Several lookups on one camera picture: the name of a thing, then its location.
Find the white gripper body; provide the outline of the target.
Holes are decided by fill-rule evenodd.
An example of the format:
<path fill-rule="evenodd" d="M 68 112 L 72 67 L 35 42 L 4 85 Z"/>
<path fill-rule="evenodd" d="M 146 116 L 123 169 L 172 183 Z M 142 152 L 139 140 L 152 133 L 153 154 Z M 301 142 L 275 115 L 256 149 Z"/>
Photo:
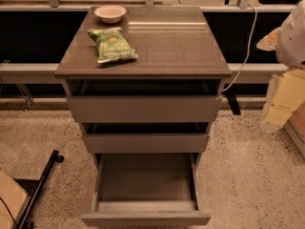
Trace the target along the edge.
<path fill-rule="evenodd" d="M 282 127 L 292 113 L 305 101 L 305 71 L 296 69 L 270 80 L 264 121 L 273 127 Z"/>

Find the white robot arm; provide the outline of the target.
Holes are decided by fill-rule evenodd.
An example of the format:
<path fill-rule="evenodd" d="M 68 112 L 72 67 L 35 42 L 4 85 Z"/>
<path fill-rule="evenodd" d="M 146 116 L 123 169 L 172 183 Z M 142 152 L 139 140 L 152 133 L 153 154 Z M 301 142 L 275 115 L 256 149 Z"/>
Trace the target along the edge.
<path fill-rule="evenodd" d="M 305 101 L 305 1 L 299 2 L 282 25 L 257 43 L 259 49 L 274 46 L 276 60 L 288 67 L 269 81 L 260 127 L 267 133 L 281 129 Z"/>

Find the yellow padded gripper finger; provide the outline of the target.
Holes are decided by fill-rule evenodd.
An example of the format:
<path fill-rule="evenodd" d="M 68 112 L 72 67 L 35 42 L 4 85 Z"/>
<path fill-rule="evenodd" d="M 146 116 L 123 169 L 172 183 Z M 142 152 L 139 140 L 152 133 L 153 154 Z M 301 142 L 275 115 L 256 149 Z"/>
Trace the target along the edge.
<path fill-rule="evenodd" d="M 265 120 L 261 120 L 259 126 L 264 132 L 269 134 L 276 131 L 276 127 L 271 125 L 269 122 L 266 122 Z"/>

